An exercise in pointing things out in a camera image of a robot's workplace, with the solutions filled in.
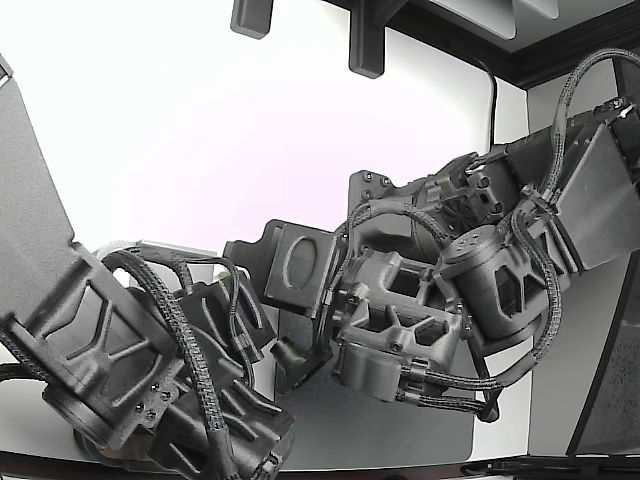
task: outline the screw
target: screw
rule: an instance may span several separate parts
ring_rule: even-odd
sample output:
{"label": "screw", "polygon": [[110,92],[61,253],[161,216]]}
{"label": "screw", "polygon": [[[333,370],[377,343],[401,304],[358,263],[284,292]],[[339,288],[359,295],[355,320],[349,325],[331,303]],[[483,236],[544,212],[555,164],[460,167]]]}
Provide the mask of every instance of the screw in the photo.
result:
{"label": "screw", "polygon": [[431,280],[433,280],[433,270],[431,270],[430,268],[423,270],[421,276],[423,281],[430,282]]}

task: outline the black braided cable sleeve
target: black braided cable sleeve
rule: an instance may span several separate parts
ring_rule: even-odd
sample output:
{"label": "black braided cable sleeve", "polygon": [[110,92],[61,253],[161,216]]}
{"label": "black braided cable sleeve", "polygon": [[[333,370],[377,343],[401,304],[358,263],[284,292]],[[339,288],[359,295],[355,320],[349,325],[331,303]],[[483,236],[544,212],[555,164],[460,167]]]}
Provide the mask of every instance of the black braided cable sleeve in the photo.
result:
{"label": "black braided cable sleeve", "polygon": [[4,363],[0,365],[0,383],[7,380],[38,380],[20,363]]}
{"label": "black braided cable sleeve", "polygon": [[534,263],[542,270],[549,297],[548,319],[540,339],[533,349],[513,366],[495,377],[466,378],[446,373],[427,371],[424,380],[460,390],[490,391],[513,385],[526,375],[546,355],[551,347],[562,319],[562,295],[558,276],[551,259],[531,238],[524,225],[523,212],[517,209],[511,216],[511,228],[518,242],[523,246]]}
{"label": "black braided cable sleeve", "polygon": [[556,114],[553,121],[553,128],[551,142],[553,146],[553,164],[547,178],[545,178],[542,184],[542,198],[549,201],[555,194],[555,189],[560,180],[562,174],[565,142],[567,138],[567,119],[569,116],[569,107],[571,106],[571,100],[576,92],[578,84],[584,78],[585,74],[597,63],[604,60],[610,60],[613,58],[619,58],[633,63],[637,67],[640,67],[640,56],[627,50],[619,48],[604,48],[592,53],[585,58],[576,69],[569,75],[567,82],[565,83],[558,105],[556,107]]}
{"label": "black braided cable sleeve", "polygon": [[1,328],[0,343],[9,350],[9,353],[11,353],[34,378],[47,383],[54,382],[54,378],[40,366],[40,363],[25,353]]}
{"label": "black braided cable sleeve", "polygon": [[[253,350],[253,354],[256,358],[260,357],[260,352],[256,347],[251,335],[249,334],[249,330],[247,326],[238,318],[237,309],[238,309],[238,299],[240,296],[240,271],[238,267],[233,264],[230,260],[223,257],[189,257],[184,256],[184,261],[187,263],[197,264],[197,265],[221,265],[229,272],[231,276],[231,300],[229,302],[229,328],[231,330],[231,338],[233,339],[233,343],[238,350],[240,357],[242,358],[242,363],[244,369],[247,373],[247,383],[249,387],[253,388],[255,386],[255,373],[253,371],[253,367],[251,365],[251,361],[249,360],[249,356],[247,355],[245,348],[251,348]],[[238,326],[240,330],[242,330],[242,336],[247,343],[246,346],[243,346],[240,343],[239,335],[238,335]]]}
{"label": "black braided cable sleeve", "polygon": [[239,479],[231,452],[229,429],[224,421],[206,359],[177,300],[156,273],[136,254],[118,250],[107,255],[102,262],[112,272],[118,268],[126,271],[151,295],[184,356],[204,416],[211,446],[210,458],[221,470],[217,473],[223,479]]}

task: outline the ceiling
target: ceiling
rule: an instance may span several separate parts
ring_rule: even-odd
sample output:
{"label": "ceiling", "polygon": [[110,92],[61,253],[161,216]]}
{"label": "ceiling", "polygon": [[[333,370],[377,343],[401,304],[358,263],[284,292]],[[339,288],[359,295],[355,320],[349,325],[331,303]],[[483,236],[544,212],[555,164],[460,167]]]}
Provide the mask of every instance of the ceiling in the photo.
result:
{"label": "ceiling", "polygon": [[542,9],[532,8],[529,0],[412,0],[421,8],[510,53],[629,4],[633,0],[535,1],[548,6],[545,13],[540,13]]}

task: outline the black shelf bracket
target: black shelf bracket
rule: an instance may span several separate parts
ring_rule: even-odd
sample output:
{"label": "black shelf bracket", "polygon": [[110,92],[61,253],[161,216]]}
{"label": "black shelf bracket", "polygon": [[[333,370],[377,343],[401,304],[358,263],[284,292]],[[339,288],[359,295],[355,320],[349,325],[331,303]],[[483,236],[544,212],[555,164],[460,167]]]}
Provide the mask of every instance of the black shelf bracket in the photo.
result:
{"label": "black shelf bracket", "polygon": [[[231,30],[264,38],[271,29],[274,0],[235,0]],[[368,78],[384,73],[385,28],[409,0],[350,0],[338,5],[351,11],[349,69]]]}
{"label": "black shelf bracket", "polygon": [[408,0],[354,0],[351,8],[349,69],[368,78],[384,73],[385,34],[389,20]]}
{"label": "black shelf bracket", "polygon": [[271,30],[273,0],[235,0],[231,15],[231,30],[260,40]]}

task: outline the oval cutout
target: oval cutout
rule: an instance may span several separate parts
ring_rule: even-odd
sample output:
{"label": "oval cutout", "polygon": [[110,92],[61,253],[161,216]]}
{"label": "oval cutout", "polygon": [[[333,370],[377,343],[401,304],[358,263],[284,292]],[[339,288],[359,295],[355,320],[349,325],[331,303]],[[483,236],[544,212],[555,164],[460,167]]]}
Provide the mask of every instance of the oval cutout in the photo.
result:
{"label": "oval cutout", "polygon": [[304,287],[311,277],[316,266],[318,250],[313,240],[301,238],[292,247],[284,268],[287,286],[292,288]]}

